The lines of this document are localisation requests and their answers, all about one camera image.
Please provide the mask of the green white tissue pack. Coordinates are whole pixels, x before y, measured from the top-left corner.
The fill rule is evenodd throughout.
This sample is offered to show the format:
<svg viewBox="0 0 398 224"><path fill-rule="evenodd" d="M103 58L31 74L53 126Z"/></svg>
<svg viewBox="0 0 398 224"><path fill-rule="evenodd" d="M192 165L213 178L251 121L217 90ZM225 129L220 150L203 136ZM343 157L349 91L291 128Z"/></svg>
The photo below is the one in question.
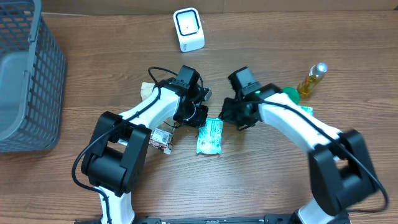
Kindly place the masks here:
<svg viewBox="0 0 398 224"><path fill-rule="evenodd" d="M309 106L300 106L300 108L302 110L304 110L306 113L310 114L311 116L313 116L313 108L309 107Z"/></svg>

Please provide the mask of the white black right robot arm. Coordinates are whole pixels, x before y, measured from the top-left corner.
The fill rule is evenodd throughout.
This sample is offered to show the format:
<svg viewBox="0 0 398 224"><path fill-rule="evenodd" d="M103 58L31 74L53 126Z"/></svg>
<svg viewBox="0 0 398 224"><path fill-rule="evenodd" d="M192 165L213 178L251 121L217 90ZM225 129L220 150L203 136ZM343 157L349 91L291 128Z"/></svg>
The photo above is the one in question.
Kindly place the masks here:
<svg viewBox="0 0 398 224"><path fill-rule="evenodd" d="M242 131L262 121L278 129L308 158L312 200L291 215L266 215L266 223L349 223L349 208L380 186L363 136L342 132L297 106L279 87L262 86L247 67L229 75L234 98L220 118Z"/></svg>

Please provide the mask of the white jar green lid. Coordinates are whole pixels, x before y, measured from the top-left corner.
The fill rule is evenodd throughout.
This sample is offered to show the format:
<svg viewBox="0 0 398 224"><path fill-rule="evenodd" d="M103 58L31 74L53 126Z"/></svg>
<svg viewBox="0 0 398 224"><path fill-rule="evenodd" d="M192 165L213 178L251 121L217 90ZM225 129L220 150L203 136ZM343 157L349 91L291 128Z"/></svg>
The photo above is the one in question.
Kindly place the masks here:
<svg viewBox="0 0 398 224"><path fill-rule="evenodd" d="M282 92L287 94L288 97L297 105L300 100L301 100L301 96L300 93L292 87L285 87L282 89Z"/></svg>

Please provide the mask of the beige brown snack pouch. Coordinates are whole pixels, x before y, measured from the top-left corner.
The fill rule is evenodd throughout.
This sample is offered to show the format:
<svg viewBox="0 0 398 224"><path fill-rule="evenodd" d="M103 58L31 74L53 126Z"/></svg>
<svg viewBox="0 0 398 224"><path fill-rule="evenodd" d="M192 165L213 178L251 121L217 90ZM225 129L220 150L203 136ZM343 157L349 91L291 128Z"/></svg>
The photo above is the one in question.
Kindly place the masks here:
<svg viewBox="0 0 398 224"><path fill-rule="evenodd" d="M158 88L153 83L143 82L141 85L142 102L119 115L123 119L128 119L146 106L149 106L157 96ZM163 128L162 125L164 121L171 121L171 117L177 111L179 103L180 97L174 91L162 87L160 89L160 98L152 106L149 106L149 109L130 120L130 123L143 124L149 128L152 131L149 144L165 154L170 154L174 129L170 127Z"/></svg>

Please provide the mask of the yellow liquid bottle grey cap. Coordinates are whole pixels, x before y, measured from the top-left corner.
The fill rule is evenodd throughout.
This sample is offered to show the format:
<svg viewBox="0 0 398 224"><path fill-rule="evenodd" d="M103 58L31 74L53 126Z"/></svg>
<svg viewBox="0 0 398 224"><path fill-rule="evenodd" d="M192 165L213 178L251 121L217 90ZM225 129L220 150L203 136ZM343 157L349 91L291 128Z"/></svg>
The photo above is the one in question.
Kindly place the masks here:
<svg viewBox="0 0 398 224"><path fill-rule="evenodd" d="M297 86L297 91L302 98L307 98L311 95L315 87L323 80L326 72L328 71L328 65L324 62L320 62L314 65L304 81L300 82Z"/></svg>

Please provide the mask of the teal snack pack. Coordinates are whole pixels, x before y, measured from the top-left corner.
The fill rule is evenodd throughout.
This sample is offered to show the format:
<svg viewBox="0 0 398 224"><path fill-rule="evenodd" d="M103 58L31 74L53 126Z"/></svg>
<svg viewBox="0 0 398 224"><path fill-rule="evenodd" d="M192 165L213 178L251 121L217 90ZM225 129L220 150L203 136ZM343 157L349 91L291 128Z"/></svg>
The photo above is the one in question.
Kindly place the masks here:
<svg viewBox="0 0 398 224"><path fill-rule="evenodd" d="M197 154L221 154L224 122L219 118L207 118L205 125L199 128Z"/></svg>

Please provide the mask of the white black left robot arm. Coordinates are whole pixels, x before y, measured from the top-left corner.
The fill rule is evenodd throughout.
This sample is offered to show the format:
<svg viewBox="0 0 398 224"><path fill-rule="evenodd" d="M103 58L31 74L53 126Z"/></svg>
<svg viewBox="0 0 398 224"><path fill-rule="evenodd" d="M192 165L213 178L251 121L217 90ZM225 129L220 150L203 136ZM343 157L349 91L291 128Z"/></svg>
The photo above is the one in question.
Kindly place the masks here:
<svg viewBox="0 0 398 224"><path fill-rule="evenodd" d="M72 167L75 183L99 195L103 214L98 223L133 223L131 194L143 173L151 134L168 118L202 127L209 96L200 74L184 65L172 78L155 82L151 96L135 108L99 117Z"/></svg>

